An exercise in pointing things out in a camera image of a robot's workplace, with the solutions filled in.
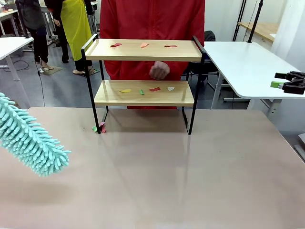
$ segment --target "two-tier shelf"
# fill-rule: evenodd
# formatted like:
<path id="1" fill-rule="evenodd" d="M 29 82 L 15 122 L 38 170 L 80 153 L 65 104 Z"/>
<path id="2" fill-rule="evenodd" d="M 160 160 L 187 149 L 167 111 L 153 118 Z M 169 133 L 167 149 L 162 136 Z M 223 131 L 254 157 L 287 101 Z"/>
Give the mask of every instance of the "two-tier shelf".
<path id="1" fill-rule="evenodd" d="M 145 48 L 141 48 L 141 44 L 144 42 L 149 43 L 149 45 Z M 121 43 L 122 45 L 114 48 L 110 47 L 115 43 Z M 166 48 L 165 45 L 176 45 L 177 47 Z M 102 83 L 95 97 L 92 92 L 88 68 L 85 68 L 95 124 L 99 134 L 101 133 L 101 128 L 96 114 L 96 105 L 106 106 L 106 112 L 102 120 L 103 122 L 107 117 L 108 106 L 110 105 L 182 107 L 187 132 L 189 135 L 192 133 L 200 89 L 201 73 L 198 76 L 195 98 L 193 98 L 188 84 L 188 75 L 186 81 L 105 80 L 102 61 L 200 62 L 203 68 L 203 47 L 196 37 L 193 37 L 193 41 L 118 40 L 97 39 L 97 34 L 95 34 L 82 47 L 81 53 L 84 63 L 86 63 L 87 60 L 100 62 Z M 161 90 L 157 92 L 148 91 L 149 88 L 156 87 L 160 87 Z M 175 89 L 169 91 L 167 87 L 174 87 Z M 120 92 L 124 89 L 131 89 L 131 91 L 128 93 Z M 140 94 L 141 89 L 144 90 L 145 95 Z M 190 124 L 188 124 L 184 107 L 193 107 Z"/>

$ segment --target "wooden shelf in background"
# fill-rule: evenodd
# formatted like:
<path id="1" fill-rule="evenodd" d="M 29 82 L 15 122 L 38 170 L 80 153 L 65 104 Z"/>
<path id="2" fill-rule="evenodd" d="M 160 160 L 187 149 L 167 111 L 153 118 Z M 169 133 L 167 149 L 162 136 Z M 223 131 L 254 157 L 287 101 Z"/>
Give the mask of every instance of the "wooden shelf in background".
<path id="1" fill-rule="evenodd" d="M 149 45 L 141 48 L 144 42 Z M 122 45 L 110 47 L 115 43 Z M 165 48 L 166 44 L 177 47 Z M 201 56 L 193 41 L 96 39 L 86 51 L 86 59 L 92 61 L 200 62 Z"/>
<path id="2" fill-rule="evenodd" d="M 248 23 L 248 22 L 239 22 L 238 23 L 240 26 L 244 27 L 245 29 L 248 28 L 251 31 L 253 28 L 253 23 Z M 261 36 L 264 39 L 267 39 L 270 42 L 274 42 L 275 38 L 271 36 L 271 34 L 277 34 L 279 25 L 277 23 L 261 23 L 259 22 L 256 25 L 254 33 Z"/>
<path id="3" fill-rule="evenodd" d="M 156 87 L 161 90 L 149 91 Z M 125 89 L 131 92 L 120 92 Z M 187 81 L 104 80 L 94 102 L 108 106 L 193 106 L 194 98 Z"/>

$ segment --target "table leg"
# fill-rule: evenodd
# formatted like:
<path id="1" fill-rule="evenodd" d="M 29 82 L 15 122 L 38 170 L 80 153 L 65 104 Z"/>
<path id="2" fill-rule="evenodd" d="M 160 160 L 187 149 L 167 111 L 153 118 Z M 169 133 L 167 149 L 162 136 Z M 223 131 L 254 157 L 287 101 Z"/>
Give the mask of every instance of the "table leg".
<path id="1" fill-rule="evenodd" d="M 271 102 L 267 115 L 269 119 L 272 118 L 273 115 L 276 113 L 276 111 L 280 107 L 281 102 L 282 99 L 274 99 L 273 102 Z"/>
<path id="2" fill-rule="evenodd" d="M 215 92 L 214 92 L 214 97 L 213 97 L 213 102 L 212 102 L 211 109 L 216 109 L 218 98 L 219 98 L 219 94 L 220 94 L 221 84 L 222 84 L 223 79 L 224 79 L 224 77 L 220 73 L 219 77 L 218 77 L 218 81 L 217 81 L 216 87 L 215 87 Z"/>
<path id="3" fill-rule="evenodd" d="M 17 75 L 17 72 L 16 72 L 16 69 L 14 67 L 14 64 L 11 61 L 10 56 L 5 57 L 5 59 L 6 59 L 7 63 L 8 63 L 8 65 L 9 65 L 10 72 L 11 72 L 11 74 L 13 76 L 13 79 L 14 79 L 14 81 L 17 84 L 18 91 L 19 91 L 19 93 L 21 95 L 21 98 L 23 98 L 24 106 L 22 107 L 22 109 L 29 109 L 31 107 L 30 106 L 30 101 L 29 101 L 29 98 L 28 98 L 28 96 L 27 96 L 27 94 L 26 94 L 26 92 L 25 92 L 25 90 L 23 88 L 23 85 L 22 85 L 22 83 L 21 83 L 21 81 L 20 81 L 20 79 L 19 79 L 19 77 Z"/>
<path id="4" fill-rule="evenodd" d="M 1 27 L 2 35 L 5 35 L 4 28 L 3 28 L 3 25 L 2 25 L 2 22 L 1 22 L 1 21 L 0 21 L 0 27 Z"/>
<path id="5" fill-rule="evenodd" d="M 18 30 L 17 30 L 16 24 L 15 24 L 15 21 L 14 21 L 14 17 L 11 17 L 11 18 L 10 18 L 10 21 L 11 21 L 11 25 L 12 25 L 13 28 L 14 28 L 16 37 L 19 37 Z"/>

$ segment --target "yellow paper piece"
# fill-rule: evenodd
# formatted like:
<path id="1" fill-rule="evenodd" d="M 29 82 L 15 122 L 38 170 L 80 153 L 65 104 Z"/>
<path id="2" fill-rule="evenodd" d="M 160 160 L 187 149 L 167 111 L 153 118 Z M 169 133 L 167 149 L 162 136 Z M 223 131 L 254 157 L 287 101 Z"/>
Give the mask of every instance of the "yellow paper piece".
<path id="1" fill-rule="evenodd" d="M 131 92 L 131 89 L 125 89 L 125 90 L 121 90 L 120 92 L 126 93 L 126 92 Z"/>

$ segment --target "floor mat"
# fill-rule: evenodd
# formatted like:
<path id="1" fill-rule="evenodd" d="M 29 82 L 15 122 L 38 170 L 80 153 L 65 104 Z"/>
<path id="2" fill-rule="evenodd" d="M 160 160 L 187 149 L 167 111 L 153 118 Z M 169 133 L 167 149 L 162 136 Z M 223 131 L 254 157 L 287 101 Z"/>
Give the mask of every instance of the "floor mat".
<path id="1" fill-rule="evenodd" d="M 47 71 L 43 72 L 43 74 L 44 74 L 44 75 L 53 75 L 54 73 L 59 72 L 60 70 L 63 69 L 63 68 L 54 67 L 54 66 L 53 66 L 53 68 L 54 68 L 54 69 L 52 69 L 52 70 L 47 70 Z"/>

